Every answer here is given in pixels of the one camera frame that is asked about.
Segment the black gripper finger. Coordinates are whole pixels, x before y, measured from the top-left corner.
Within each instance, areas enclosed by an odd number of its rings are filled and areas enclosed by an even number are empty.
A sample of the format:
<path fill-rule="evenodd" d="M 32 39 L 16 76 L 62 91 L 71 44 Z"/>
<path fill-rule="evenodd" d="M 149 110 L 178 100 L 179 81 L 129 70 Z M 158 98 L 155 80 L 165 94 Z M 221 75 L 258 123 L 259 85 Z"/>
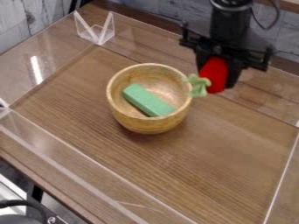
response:
<path fill-rule="evenodd" d="M 198 71 L 201 71 L 210 59 L 211 52 L 198 47 L 195 54 L 197 54 L 197 67 Z"/>
<path fill-rule="evenodd" d="M 226 88 L 234 88 L 238 83 L 242 70 L 245 68 L 243 62 L 238 59 L 233 59 L 229 63 L 229 78 Z"/>

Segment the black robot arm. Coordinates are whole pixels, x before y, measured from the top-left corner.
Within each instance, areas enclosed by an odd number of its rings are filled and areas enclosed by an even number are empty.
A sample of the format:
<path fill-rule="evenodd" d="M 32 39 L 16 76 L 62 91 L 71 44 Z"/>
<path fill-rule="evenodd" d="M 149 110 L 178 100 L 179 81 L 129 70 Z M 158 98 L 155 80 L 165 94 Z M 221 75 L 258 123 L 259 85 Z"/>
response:
<path fill-rule="evenodd" d="M 210 0 L 210 22 L 182 25 L 181 45 L 194 50 L 198 75 L 211 82 L 209 93 L 234 88 L 249 68 L 266 71 L 273 44 L 250 28 L 254 0 Z"/>

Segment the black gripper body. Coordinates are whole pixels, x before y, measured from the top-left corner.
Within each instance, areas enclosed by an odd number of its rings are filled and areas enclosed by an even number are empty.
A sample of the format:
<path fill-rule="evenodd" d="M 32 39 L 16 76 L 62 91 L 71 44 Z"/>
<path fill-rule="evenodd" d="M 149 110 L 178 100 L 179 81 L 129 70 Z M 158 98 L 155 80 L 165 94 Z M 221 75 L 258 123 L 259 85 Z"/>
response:
<path fill-rule="evenodd" d="M 210 51 L 227 61 L 238 59 L 245 68 L 266 71 L 274 47 L 250 28 L 251 3 L 214 3 L 210 20 L 182 23 L 181 45 Z"/>

